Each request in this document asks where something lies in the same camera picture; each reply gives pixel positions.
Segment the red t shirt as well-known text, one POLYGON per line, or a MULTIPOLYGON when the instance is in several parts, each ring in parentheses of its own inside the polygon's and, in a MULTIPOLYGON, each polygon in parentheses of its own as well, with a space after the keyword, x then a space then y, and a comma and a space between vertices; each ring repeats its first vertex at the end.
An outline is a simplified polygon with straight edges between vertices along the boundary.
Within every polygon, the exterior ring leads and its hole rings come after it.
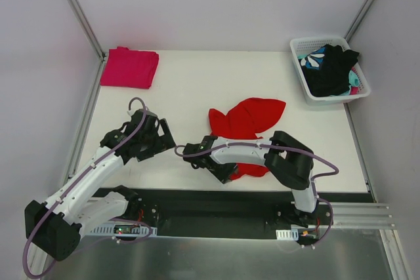
POLYGON ((223 114, 208 112, 211 134, 235 140, 254 140, 280 120, 286 103, 277 99, 248 98, 223 114))

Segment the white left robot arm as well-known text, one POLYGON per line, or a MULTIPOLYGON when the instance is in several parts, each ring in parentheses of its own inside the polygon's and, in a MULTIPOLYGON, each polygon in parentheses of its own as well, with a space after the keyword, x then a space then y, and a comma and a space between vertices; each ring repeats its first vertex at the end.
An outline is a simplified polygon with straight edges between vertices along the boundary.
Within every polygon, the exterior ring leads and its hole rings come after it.
POLYGON ((129 122, 105 135, 91 160, 66 185, 43 203, 31 201, 26 206, 27 239, 55 260, 69 257, 86 234, 108 220, 135 221, 146 214, 139 196, 122 185, 88 203, 130 160, 141 162, 175 146, 165 119, 143 110, 130 116, 129 122))

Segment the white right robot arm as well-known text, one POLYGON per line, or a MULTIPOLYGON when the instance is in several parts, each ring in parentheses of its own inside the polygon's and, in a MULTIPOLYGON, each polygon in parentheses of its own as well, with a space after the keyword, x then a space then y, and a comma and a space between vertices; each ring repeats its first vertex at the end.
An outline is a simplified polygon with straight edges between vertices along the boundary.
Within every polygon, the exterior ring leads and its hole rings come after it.
POLYGON ((282 210, 290 224, 308 227, 317 224, 318 201, 310 183, 314 153, 301 142, 282 131, 269 139, 233 140, 221 136, 205 136, 199 144, 188 143, 176 152, 193 169, 208 170, 225 184, 239 173, 239 165, 265 167, 294 198, 293 210, 282 210))

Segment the white plastic laundry basket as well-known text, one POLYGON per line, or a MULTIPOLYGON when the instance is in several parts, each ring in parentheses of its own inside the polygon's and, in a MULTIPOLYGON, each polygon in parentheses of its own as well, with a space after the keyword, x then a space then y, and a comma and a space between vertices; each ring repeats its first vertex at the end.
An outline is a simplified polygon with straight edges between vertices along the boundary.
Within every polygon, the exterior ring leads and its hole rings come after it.
POLYGON ((342 37, 302 37, 289 43, 306 103, 344 104, 370 95, 360 53, 342 37))

